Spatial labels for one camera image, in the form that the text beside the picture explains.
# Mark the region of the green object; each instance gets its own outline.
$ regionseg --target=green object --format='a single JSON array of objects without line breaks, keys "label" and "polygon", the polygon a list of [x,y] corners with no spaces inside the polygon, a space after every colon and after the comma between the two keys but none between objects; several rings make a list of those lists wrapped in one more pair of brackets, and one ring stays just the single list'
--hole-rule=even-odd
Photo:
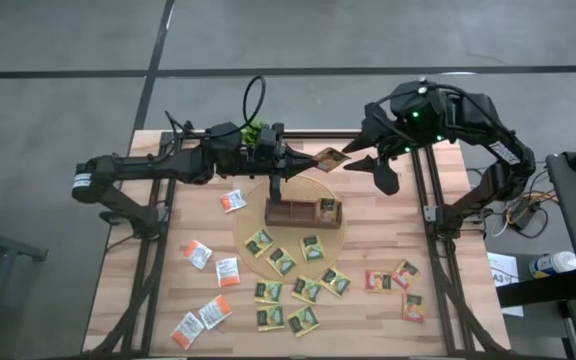
[{"label": "green object", "polygon": [[255,118],[250,125],[241,130],[242,142],[247,145],[254,145],[264,125],[266,125],[266,123],[263,120]]}]

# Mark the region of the circular wooden board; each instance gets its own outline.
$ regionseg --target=circular wooden board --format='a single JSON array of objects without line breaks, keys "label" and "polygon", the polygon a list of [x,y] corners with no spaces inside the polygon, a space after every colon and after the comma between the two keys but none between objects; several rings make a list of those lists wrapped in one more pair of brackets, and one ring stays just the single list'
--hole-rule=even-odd
[{"label": "circular wooden board", "polygon": [[[342,224],[339,229],[267,226],[264,222],[264,212],[266,199],[268,198],[268,186],[268,181],[261,182],[245,194],[245,200],[248,205],[237,210],[235,214],[233,237],[239,256],[252,271],[266,280],[281,281],[288,284],[293,283],[297,276],[300,275],[318,280],[327,268],[333,266],[343,249],[346,233],[345,219],[342,218]],[[282,182],[281,196],[286,200],[302,201],[336,198],[335,194],[323,184],[305,176],[296,176],[288,180],[288,182]],[[259,258],[255,258],[246,249],[244,243],[262,228],[272,237],[274,244],[261,254]],[[319,235],[324,247],[325,258],[306,262],[301,252],[299,240],[308,235]],[[266,261],[266,258],[277,247],[286,249],[297,263],[297,266],[284,277],[280,276]]]}]

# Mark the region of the wooden tabletop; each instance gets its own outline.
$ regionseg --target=wooden tabletop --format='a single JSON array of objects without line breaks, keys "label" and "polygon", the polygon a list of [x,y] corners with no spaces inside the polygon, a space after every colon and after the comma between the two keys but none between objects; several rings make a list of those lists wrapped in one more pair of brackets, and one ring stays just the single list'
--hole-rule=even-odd
[{"label": "wooden tabletop", "polygon": [[[130,154],[156,153],[160,131],[137,131]],[[341,149],[346,140],[298,140],[287,143],[298,151],[316,154],[332,146]],[[466,170],[458,145],[444,141],[435,145],[446,203],[457,200],[469,189]],[[352,154],[353,159],[373,154],[374,150]],[[404,356],[445,355],[440,319],[436,305],[428,248],[424,235],[414,172],[410,156],[392,162],[400,175],[400,191],[385,196],[376,189],[366,173],[342,168],[329,174],[310,169],[304,175],[331,189],[343,201],[346,239],[336,267],[350,276],[349,290],[337,298],[324,291],[314,312],[319,328],[296,339],[289,328],[259,333],[253,302],[254,286],[259,277],[239,262],[241,284],[218,288],[215,274],[217,260],[238,256],[233,243],[233,217],[224,214],[219,196],[233,189],[244,193],[261,179],[247,177],[215,178],[205,186],[177,183],[171,224],[161,279],[151,355],[170,356]],[[424,171],[426,189],[432,194],[430,176]],[[122,191],[140,204],[147,204],[151,181],[127,181]],[[166,186],[162,186],[163,199]],[[116,226],[109,244],[130,235],[128,226]],[[183,249],[198,240],[213,249],[203,270],[182,259]],[[105,257],[94,300],[84,350],[94,348],[112,329],[126,309],[130,297],[139,240],[130,240],[113,248]],[[422,295],[425,322],[402,319],[401,291],[375,294],[364,291],[366,270],[393,270],[408,259],[421,271],[421,277],[409,293]],[[509,347],[499,301],[492,281],[486,249],[477,232],[463,232],[457,241],[457,259],[466,301],[475,316],[494,339]],[[290,296],[285,285],[281,302],[289,314],[305,305]],[[189,351],[170,338],[170,333],[188,311],[194,312],[222,294],[233,314],[216,328],[205,331]],[[143,315],[138,319],[135,339],[141,338]],[[456,312],[451,308],[455,338],[460,342]]]}]

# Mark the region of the concrete floor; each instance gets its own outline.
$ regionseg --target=concrete floor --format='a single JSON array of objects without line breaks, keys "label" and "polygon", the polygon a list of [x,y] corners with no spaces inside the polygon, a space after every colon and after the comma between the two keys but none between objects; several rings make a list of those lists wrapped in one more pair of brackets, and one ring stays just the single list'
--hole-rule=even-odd
[{"label": "concrete floor", "polygon": [[[147,69],[164,3],[0,0],[0,71]],[[576,65],[576,0],[177,0],[160,68],[500,65]],[[416,76],[269,77],[262,116],[290,128],[357,128],[365,103]],[[490,95],[538,158],[576,150],[576,73],[432,78]],[[238,122],[246,82],[158,79],[145,128],[167,128],[164,110],[198,128]],[[0,233],[50,248],[45,263],[15,269],[0,358],[80,351],[108,226],[100,207],[70,198],[74,165],[126,151],[143,84],[0,80]],[[463,152],[469,167],[491,162],[482,149]],[[541,237],[509,231],[489,237],[489,250],[569,249],[558,209],[548,210]],[[513,348],[558,346],[530,336],[539,324],[507,319]]]}]

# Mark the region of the white paper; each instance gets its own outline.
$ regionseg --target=white paper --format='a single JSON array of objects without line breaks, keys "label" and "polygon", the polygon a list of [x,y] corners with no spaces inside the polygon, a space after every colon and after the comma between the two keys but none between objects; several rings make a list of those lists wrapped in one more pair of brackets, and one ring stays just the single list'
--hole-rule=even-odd
[{"label": "white paper", "polygon": [[[495,287],[519,282],[517,259],[514,256],[488,253],[488,264],[495,281]],[[524,316],[524,308],[522,306],[503,308],[501,312],[506,315]]]}]

